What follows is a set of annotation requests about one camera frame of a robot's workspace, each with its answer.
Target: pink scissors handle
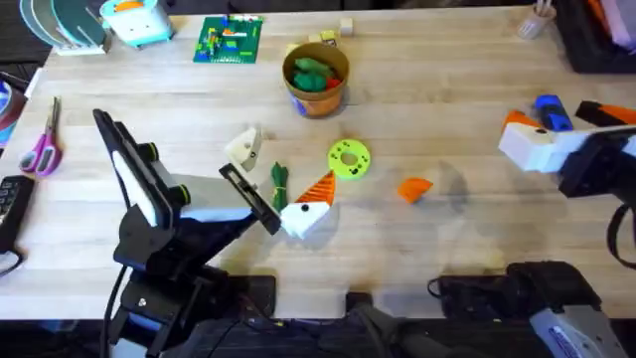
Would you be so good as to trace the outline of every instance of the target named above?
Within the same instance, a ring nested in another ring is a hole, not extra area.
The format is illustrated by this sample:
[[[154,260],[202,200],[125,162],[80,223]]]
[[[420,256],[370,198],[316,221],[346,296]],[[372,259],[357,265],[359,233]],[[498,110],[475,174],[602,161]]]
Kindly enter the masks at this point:
[[[54,136],[51,132],[45,135],[44,147],[42,148],[36,174],[39,176],[47,176],[53,173],[60,164],[62,159],[62,151],[55,143]]]
[[[44,148],[44,143],[47,140],[47,135],[40,135],[40,139],[38,139],[38,143],[36,144],[30,152],[28,152],[20,161],[20,169],[22,169],[25,173],[33,173],[38,167],[38,162],[40,162],[40,157],[42,156],[42,149]]]

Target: orange object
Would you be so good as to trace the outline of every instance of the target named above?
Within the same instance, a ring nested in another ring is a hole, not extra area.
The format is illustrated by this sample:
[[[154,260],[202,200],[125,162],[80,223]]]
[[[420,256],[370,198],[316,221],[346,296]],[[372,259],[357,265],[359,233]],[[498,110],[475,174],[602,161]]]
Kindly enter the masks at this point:
[[[627,124],[636,124],[636,110],[621,107],[618,105],[602,104],[600,110],[616,117]]]
[[[534,126],[537,128],[542,128],[540,124],[535,122],[534,120],[529,119],[522,111],[519,110],[511,110],[506,116],[506,120],[504,120],[504,126],[501,128],[501,132],[503,133],[506,130],[506,125],[508,123],[521,123],[529,126]]]
[[[406,200],[407,203],[412,204],[419,200],[419,198],[432,188],[432,186],[433,183],[426,179],[408,178],[399,185],[397,192]]]
[[[334,172],[330,171],[301,195],[296,203],[327,202],[331,206],[334,203],[335,192],[336,178]]]
[[[139,1],[124,1],[115,5],[115,11],[126,11],[143,7],[143,3]]]

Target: green vegetable toy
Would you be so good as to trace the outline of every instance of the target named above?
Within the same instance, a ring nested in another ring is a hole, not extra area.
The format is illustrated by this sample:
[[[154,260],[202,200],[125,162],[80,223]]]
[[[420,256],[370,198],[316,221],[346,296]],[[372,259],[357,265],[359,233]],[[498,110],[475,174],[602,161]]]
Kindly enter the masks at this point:
[[[294,86],[304,91],[323,91],[327,88],[327,79],[319,74],[303,74],[294,75]]]
[[[333,71],[329,68],[329,66],[320,63],[314,59],[302,58],[296,59],[295,61],[296,67],[305,73],[314,73],[320,74],[324,78],[335,78]]]

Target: green object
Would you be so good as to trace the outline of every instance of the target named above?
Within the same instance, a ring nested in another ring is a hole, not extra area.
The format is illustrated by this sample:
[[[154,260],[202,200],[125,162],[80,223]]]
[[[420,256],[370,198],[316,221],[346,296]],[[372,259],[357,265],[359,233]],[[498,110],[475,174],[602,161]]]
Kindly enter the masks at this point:
[[[279,213],[287,206],[287,178],[289,171],[275,162],[271,167],[271,179],[274,182],[274,197],[271,206]]]
[[[323,91],[327,88],[327,79],[319,74],[303,74],[294,75],[294,86],[304,91]]]
[[[323,64],[321,62],[318,62],[318,61],[316,61],[314,59],[309,59],[309,58],[296,59],[294,64],[302,72],[316,73],[316,74],[320,74],[320,75],[322,75],[323,77],[326,77],[326,78],[328,78],[328,77],[333,78],[334,77],[334,73],[333,73],[333,71],[331,71],[329,66],[327,66],[327,65],[325,65],[325,64]]]
[[[356,161],[345,163],[343,154],[355,156]],[[341,179],[362,178],[371,165],[371,153],[362,142],[355,139],[343,139],[334,144],[327,153],[329,168]]]
[[[228,25],[224,26],[223,16],[207,17],[204,20],[193,59],[195,63],[253,64],[256,62],[263,18],[261,16],[232,15],[228,22]],[[235,33],[246,33],[247,36],[225,37],[223,29],[229,29]],[[211,36],[217,37],[213,43],[208,41]]]

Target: cup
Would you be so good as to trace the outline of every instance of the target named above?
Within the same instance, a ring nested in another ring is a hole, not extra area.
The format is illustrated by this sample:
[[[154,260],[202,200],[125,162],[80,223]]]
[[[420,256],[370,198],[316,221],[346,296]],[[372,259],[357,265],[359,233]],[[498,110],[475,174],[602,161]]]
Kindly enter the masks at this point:
[[[321,92],[307,92],[293,85],[296,59],[310,58],[333,69],[340,84]],[[291,95],[291,102],[301,115],[323,117],[335,111],[342,101],[343,90],[349,78],[349,60],[342,51],[322,43],[308,43],[292,50],[282,64],[285,85]]]
[[[526,17],[526,20],[519,26],[517,35],[524,40],[533,40],[556,16],[557,9],[553,6],[551,6],[545,14],[539,15],[537,13],[537,6],[535,5]]]

